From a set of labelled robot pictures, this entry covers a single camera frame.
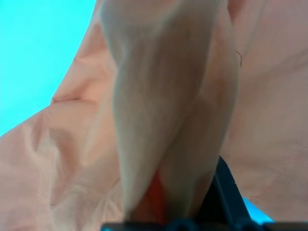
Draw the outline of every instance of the orange fabric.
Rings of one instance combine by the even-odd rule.
[[[192,216],[219,154],[270,217],[307,220],[307,9],[97,0],[50,106],[0,138],[0,230]]]

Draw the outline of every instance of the black plastic object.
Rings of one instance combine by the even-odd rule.
[[[308,231],[308,223],[253,222],[226,162],[220,157],[212,184],[197,216],[168,225],[105,223],[101,231]]]

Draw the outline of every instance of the peach fabric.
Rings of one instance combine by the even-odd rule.
[[[49,107],[0,138],[0,230],[193,216],[228,162],[308,220],[306,0],[97,0]]]

